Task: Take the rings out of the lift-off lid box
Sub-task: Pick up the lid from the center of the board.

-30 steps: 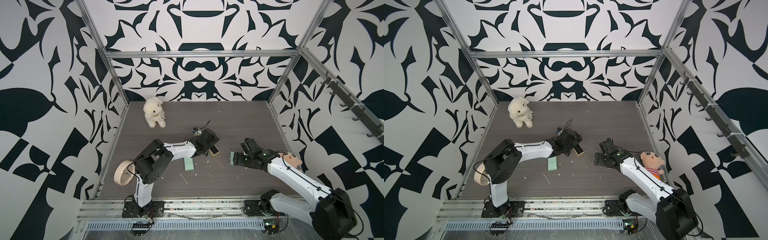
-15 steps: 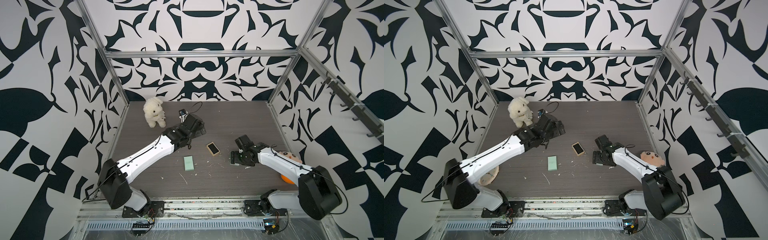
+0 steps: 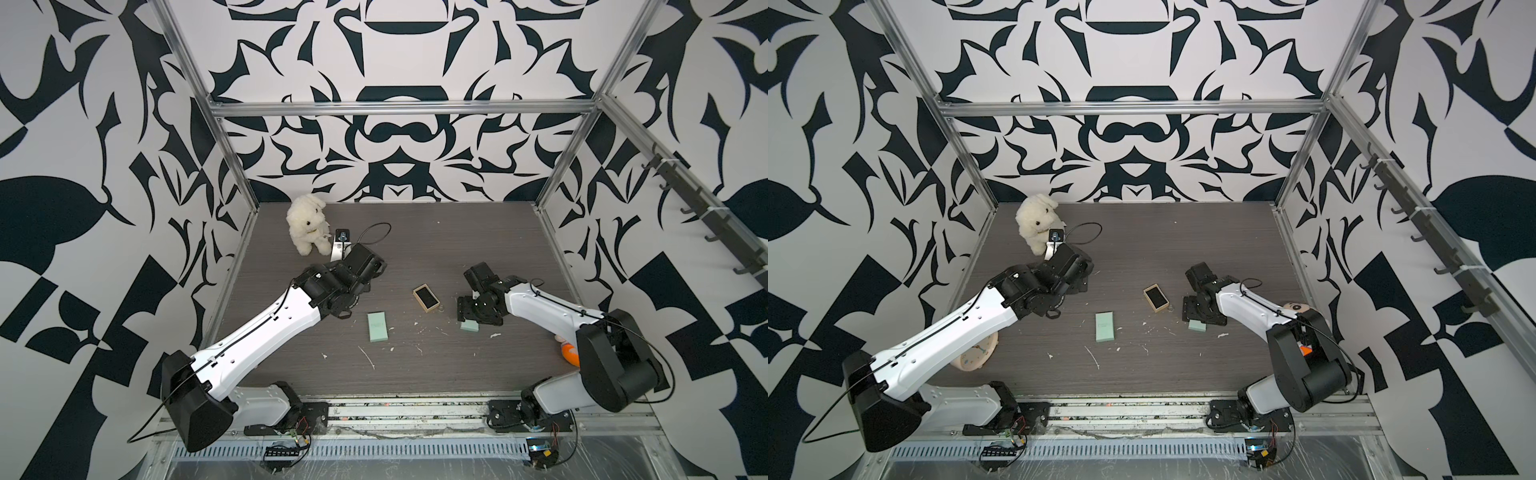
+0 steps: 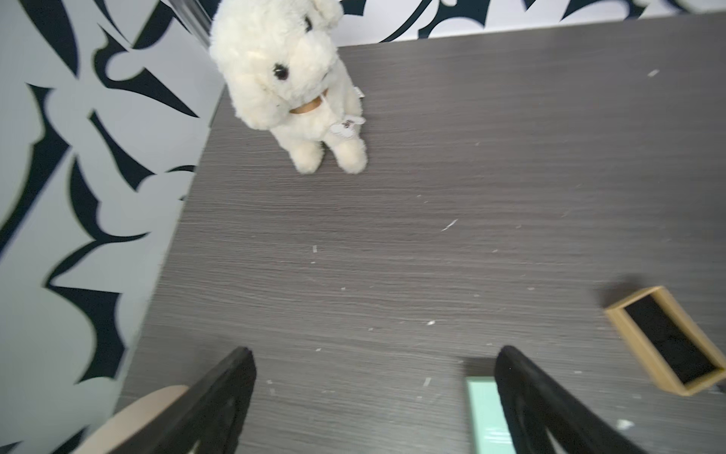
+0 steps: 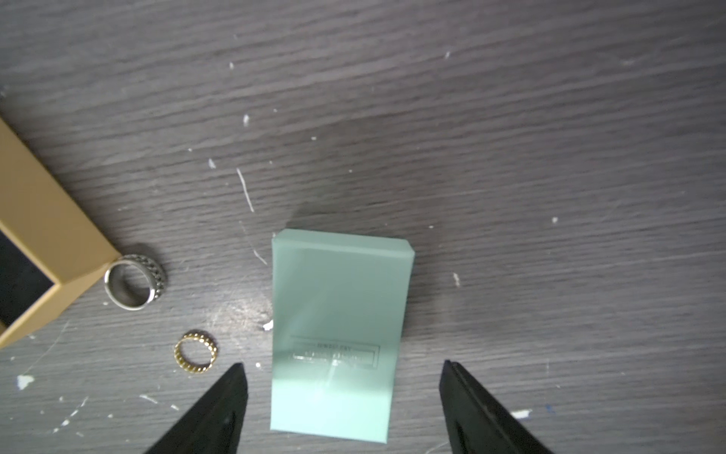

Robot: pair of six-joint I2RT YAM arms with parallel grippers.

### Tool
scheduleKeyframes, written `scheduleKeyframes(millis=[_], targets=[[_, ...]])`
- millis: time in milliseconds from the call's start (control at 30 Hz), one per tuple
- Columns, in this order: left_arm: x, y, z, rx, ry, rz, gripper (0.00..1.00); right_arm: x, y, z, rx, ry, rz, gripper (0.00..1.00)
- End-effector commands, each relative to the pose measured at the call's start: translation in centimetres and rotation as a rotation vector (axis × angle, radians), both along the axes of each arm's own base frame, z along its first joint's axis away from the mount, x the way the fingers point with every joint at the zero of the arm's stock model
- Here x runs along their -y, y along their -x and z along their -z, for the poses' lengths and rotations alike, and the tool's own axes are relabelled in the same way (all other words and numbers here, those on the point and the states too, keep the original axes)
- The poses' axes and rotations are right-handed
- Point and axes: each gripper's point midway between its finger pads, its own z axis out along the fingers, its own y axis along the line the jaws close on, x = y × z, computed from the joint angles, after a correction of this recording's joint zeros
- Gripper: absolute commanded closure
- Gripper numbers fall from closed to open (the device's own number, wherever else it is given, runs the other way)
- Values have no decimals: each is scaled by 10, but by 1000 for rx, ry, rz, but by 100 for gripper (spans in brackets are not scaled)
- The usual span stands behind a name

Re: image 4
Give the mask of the tan ring box base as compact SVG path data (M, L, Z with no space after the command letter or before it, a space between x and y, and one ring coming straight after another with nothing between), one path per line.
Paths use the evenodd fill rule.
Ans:
M667 288L639 289L604 312L657 388L691 396L724 382L724 353Z

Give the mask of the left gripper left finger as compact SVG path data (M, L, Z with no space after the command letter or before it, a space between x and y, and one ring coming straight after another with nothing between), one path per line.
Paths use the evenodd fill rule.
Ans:
M234 453L251 404L253 352L238 347L115 453Z

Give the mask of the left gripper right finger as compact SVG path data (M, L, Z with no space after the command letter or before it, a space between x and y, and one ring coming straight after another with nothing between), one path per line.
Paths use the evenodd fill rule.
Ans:
M514 450L553 453L644 454L514 346L495 360L495 382Z

